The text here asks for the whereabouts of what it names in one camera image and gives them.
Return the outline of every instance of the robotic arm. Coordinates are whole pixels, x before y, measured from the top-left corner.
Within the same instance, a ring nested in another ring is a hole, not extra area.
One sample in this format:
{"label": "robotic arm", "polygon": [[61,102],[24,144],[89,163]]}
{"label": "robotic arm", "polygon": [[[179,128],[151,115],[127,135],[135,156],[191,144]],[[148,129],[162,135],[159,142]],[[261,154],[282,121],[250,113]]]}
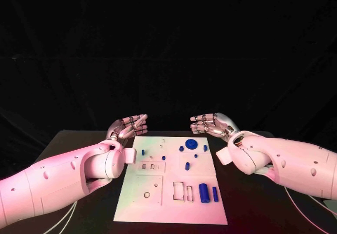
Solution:
{"label": "robotic arm", "polygon": [[221,113],[189,118],[191,131],[220,137],[227,146],[215,152],[223,165],[233,162],[247,175],[315,197],[337,200],[337,153],[312,144],[238,131]]}
{"label": "robotic arm", "polygon": [[146,132],[146,115],[116,120],[106,140],[55,155],[0,181],[0,228],[47,214],[89,195],[135,163],[135,149],[123,149],[126,139]]}

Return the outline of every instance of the blue disc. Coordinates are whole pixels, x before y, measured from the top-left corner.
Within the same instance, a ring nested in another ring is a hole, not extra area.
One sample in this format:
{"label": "blue disc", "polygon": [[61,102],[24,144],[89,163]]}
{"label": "blue disc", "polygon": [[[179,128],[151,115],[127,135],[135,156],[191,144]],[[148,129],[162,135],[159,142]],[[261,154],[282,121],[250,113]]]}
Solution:
{"label": "blue disc", "polygon": [[184,143],[187,149],[194,150],[197,148],[197,142],[192,139],[188,139]]}

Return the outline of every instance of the blue object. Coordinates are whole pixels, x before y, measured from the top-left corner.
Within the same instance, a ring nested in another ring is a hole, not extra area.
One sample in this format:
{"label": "blue object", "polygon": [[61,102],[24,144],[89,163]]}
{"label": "blue object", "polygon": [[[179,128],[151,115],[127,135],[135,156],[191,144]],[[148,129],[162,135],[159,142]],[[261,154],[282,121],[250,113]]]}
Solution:
{"label": "blue object", "polygon": [[194,150],[197,148],[197,142],[192,139],[188,139],[184,143],[187,149]]}
{"label": "blue object", "polygon": [[198,193],[201,203],[208,203],[208,190],[205,184],[198,184]]}
{"label": "blue object", "polygon": [[215,193],[215,187],[212,187],[212,197],[214,197],[214,202],[218,202],[218,200],[217,200],[217,193]]}

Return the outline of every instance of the robotic hand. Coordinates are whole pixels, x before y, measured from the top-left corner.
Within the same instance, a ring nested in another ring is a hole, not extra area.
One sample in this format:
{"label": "robotic hand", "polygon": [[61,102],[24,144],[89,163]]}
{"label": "robotic hand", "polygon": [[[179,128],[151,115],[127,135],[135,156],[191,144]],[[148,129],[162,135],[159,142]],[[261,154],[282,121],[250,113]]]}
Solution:
{"label": "robotic hand", "polygon": [[116,120],[106,139],[55,155],[0,181],[0,228],[28,217],[47,214],[104,186],[135,163],[135,149],[126,139],[146,132],[146,115]]}
{"label": "robotic hand", "polygon": [[223,165],[233,162],[244,174],[263,175],[303,194],[337,200],[337,153],[303,142],[238,131],[221,113],[189,120],[195,121],[189,125],[194,134],[205,132],[227,142],[215,152]]}

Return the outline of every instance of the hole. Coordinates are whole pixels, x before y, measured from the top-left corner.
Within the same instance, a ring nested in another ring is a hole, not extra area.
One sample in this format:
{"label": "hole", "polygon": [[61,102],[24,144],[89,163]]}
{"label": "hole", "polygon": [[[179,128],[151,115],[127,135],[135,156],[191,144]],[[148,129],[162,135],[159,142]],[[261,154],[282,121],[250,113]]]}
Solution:
{"label": "hole", "polygon": [[310,175],[315,176],[315,173],[316,173],[315,169],[310,168]]}
{"label": "hole", "polygon": [[71,166],[71,169],[74,170],[74,168],[76,168],[76,167],[74,167],[74,166],[76,166],[74,161],[70,162],[70,166]]}
{"label": "hole", "polygon": [[48,176],[47,176],[47,172],[42,172],[42,177],[44,177],[44,179],[47,179],[47,178],[48,178]]}

